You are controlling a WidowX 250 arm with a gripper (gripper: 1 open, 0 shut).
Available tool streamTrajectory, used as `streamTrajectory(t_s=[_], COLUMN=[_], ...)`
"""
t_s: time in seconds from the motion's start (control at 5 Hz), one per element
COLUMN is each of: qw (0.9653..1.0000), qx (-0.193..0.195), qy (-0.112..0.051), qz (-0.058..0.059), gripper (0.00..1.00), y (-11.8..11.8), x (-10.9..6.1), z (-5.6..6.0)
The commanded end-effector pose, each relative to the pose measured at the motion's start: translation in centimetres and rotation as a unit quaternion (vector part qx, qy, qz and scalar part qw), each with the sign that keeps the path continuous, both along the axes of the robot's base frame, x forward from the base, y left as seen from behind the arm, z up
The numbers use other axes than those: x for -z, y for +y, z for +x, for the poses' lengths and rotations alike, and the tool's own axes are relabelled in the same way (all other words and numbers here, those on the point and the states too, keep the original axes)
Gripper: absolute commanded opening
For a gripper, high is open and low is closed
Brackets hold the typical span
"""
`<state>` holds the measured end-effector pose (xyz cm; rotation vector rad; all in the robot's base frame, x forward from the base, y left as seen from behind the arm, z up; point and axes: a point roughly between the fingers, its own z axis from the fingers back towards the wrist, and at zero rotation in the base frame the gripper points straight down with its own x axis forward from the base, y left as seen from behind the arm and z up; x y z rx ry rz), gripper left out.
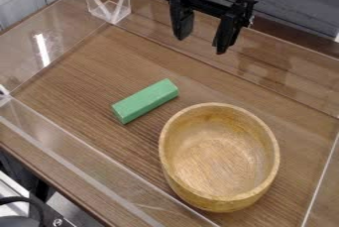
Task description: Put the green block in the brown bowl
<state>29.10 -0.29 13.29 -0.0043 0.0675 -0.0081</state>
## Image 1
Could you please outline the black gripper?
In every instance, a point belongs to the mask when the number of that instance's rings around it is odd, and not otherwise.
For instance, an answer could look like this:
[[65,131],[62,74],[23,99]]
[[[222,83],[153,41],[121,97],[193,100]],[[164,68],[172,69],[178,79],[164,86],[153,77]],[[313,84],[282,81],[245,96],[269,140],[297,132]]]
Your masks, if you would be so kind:
[[221,55],[236,38],[242,26],[240,20],[249,20],[253,15],[256,0],[166,0],[172,31],[176,39],[182,41],[193,30],[194,11],[221,18],[212,46]]

